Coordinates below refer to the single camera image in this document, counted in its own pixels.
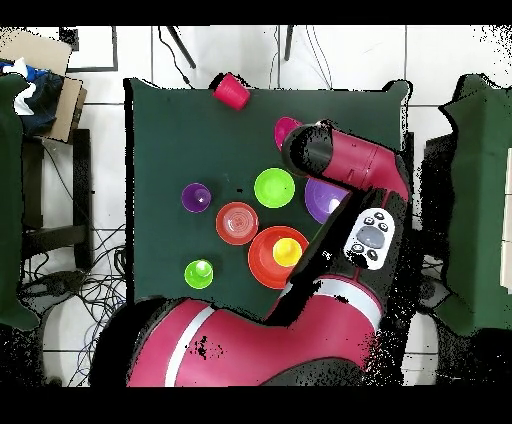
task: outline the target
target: purple bowl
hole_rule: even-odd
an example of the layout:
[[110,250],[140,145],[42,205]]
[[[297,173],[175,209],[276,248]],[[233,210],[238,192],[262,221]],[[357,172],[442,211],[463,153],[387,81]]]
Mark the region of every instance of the purple bowl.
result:
[[316,221],[324,224],[347,193],[347,190],[332,184],[309,179],[304,191],[306,208],[308,208],[309,213]]

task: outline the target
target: red bowl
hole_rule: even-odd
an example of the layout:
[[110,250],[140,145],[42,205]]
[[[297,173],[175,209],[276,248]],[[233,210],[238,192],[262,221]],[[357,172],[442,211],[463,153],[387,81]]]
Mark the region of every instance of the red bowl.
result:
[[249,269],[254,278],[264,286],[276,290],[284,289],[286,279],[294,268],[279,265],[272,255],[274,244],[282,238],[296,240],[303,252],[309,244],[306,237],[293,228],[285,226],[270,227],[254,238],[248,255]]
[[215,219],[215,229],[228,244],[241,246],[249,243],[258,232],[258,215],[246,203],[224,205]]

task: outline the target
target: yellow cup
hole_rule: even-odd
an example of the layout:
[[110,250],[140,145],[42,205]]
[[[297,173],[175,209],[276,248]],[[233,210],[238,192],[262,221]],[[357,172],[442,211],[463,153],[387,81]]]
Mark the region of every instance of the yellow cup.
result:
[[295,266],[302,256],[302,247],[297,240],[282,238],[274,244],[272,256],[281,266]]

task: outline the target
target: green tabletop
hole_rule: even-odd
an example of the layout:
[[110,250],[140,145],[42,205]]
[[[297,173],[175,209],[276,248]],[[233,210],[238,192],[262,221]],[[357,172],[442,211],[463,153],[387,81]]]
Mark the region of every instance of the green tabletop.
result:
[[[246,202],[260,231],[287,225],[311,240],[320,225],[304,205],[304,178],[282,208],[262,206],[254,181],[269,167],[284,168],[274,141],[281,116],[303,123],[332,119],[345,132],[400,149],[402,104],[409,84],[396,81],[382,91],[251,90],[242,111],[230,109],[211,90],[163,90],[131,80],[135,131],[135,299],[153,295],[191,297],[263,318],[279,291],[256,281],[247,265],[249,244],[231,246],[217,235],[215,217],[226,203]],[[183,188],[192,182],[212,193],[209,208],[187,212]],[[206,259],[214,280],[205,289],[187,285],[184,271]]]
[[39,323],[37,316],[16,297],[22,265],[23,128],[14,112],[13,101],[27,87],[20,75],[0,77],[0,324],[21,330],[31,330]]
[[436,312],[453,331],[470,335],[482,328],[512,328],[512,296],[500,286],[512,94],[479,75],[462,77],[460,87],[442,108],[457,136],[446,275],[454,295]]

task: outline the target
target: cardboard box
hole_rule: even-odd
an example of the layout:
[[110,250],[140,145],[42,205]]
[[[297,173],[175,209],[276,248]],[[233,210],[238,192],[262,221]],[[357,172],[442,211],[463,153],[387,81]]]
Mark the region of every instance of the cardboard box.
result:
[[[51,38],[41,37],[28,31],[0,29],[0,59],[15,61],[25,58],[25,63],[34,68],[49,69],[64,76],[68,66],[71,46]],[[40,137],[70,141],[71,130],[78,127],[87,91],[80,80],[64,77],[64,84],[57,105],[56,120],[52,129]]]

